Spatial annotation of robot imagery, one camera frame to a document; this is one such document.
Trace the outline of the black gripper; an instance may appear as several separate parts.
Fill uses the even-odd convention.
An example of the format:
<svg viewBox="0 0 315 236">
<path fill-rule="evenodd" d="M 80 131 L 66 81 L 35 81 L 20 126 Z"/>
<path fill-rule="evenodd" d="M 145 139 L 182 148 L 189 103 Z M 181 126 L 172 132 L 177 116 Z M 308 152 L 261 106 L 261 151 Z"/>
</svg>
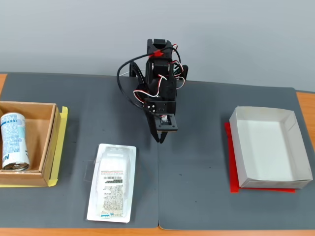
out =
<svg viewBox="0 0 315 236">
<path fill-rule="evenodd" d="M 145 98 L 144 111 L 149 125 L 149 130 L 157 143 L 162 144 L 168 132 L 161 132 L 158 136 L 155 116 L 153 114 L 176 114 L 176 101 L 164 101 L 160 98 Z"/>
</svg>

